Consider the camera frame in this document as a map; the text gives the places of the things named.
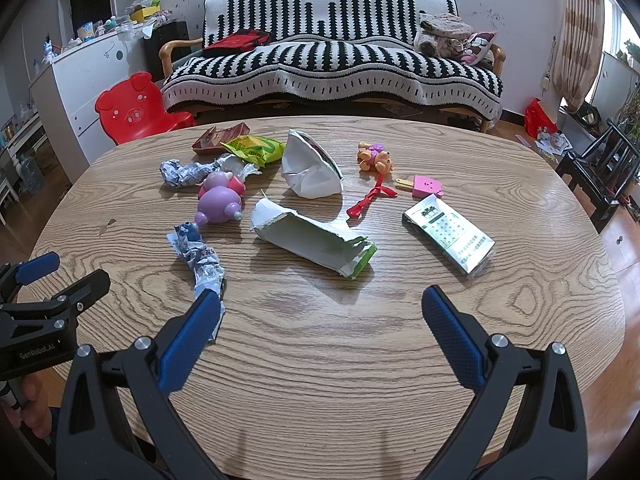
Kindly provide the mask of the person's left hand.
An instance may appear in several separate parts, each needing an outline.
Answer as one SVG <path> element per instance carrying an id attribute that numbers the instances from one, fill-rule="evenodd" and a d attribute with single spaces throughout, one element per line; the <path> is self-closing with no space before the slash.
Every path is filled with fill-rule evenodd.
<path id="1" fill-rule="evenodd" d="M 26 403 L 21 408 L 18 421 L 32 430 L 40 439 L 50 436 L 52 430 L 52 413 L 46 388 L 37 374 L 26 375 L 22 380 L 22 393 Z"/>

